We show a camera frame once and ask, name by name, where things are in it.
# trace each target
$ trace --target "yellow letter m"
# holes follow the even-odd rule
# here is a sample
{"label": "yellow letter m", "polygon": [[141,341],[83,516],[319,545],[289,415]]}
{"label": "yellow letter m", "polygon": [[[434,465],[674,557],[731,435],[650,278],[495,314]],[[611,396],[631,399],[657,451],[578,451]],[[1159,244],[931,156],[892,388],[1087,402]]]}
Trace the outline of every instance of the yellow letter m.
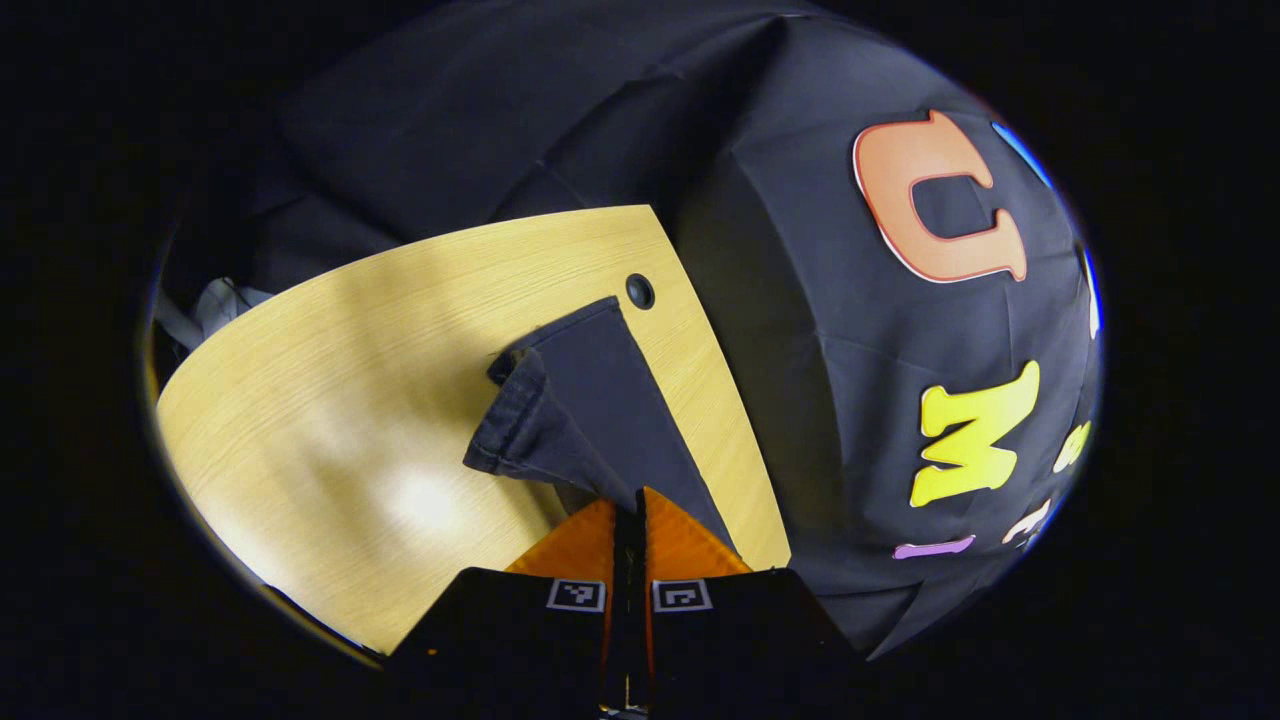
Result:
{"label": "yellow letter m", "polygon": [[927,465],[915,474],[911,506],[920,507],[941,497],[982,488],[996,489],[1009,480],[1018,464],[1011,450],[991,447],[1030,415],[1039,393],[1039,364],[1027,363],[1023,374],[1009,384],[975,392],[947,395],[942,386],[924,391],[920,398],[920,432],[938,437],[950,425],[968,423],[924,448],[933,462],[957,465],[943,470]]}

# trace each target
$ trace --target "black background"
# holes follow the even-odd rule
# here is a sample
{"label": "black background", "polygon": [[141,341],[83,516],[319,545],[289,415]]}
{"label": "black background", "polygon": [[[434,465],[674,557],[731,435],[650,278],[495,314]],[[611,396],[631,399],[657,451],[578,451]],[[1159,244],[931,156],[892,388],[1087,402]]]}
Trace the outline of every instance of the black background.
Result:
{"label": "black background", "polygon": [[[869,665],[865,707],[841,715],[1280,712],[1261,437],[1274,242],[1245,219],[1266,199],[1244,195],[1272,181],[1243,174],[1274,151],[1275,18],[1230,1],[827,4],[1036,149],[1087,220],[1110,342],[1096,445],[1053,528],[957,620]],[[378,675],[242,589],[179,512],[145,451],[133,291],[210,138],[429,5],[12,13],[4,694],[19,717],[384,708]]]}

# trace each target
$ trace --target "folded dark fabric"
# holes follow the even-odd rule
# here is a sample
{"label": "folded dark fabric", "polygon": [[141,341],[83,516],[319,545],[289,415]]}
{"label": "folded dark fabric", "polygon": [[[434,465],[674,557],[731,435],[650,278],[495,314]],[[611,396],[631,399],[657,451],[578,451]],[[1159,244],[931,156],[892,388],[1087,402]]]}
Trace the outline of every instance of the folded dark fabric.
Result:
{"label": "folded dark fabric", "polygon": [[466,466],[552,483],[570,512],[595,497],[635,511],[649,486],[733,547],[616,297],[518,340],[489,378],[502,391]]}

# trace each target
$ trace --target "orange letter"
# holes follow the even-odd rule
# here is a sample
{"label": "orange letter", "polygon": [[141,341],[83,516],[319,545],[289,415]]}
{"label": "orange letter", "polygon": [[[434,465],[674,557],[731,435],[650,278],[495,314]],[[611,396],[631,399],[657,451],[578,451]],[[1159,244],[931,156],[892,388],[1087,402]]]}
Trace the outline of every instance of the orange letter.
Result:
{"label": "orange letter", "polygon": [[996,210],[996,227],[956,238],[931,233],[915,211],[915,183],[970,176],[991,187],[991,169],[951,118],[929,110],[918,123],[873,126],[854,142],[854,174],[884,242],[922,278],[948,283],[1009,270],[1027,277],[1023,236],[1009,210]]}

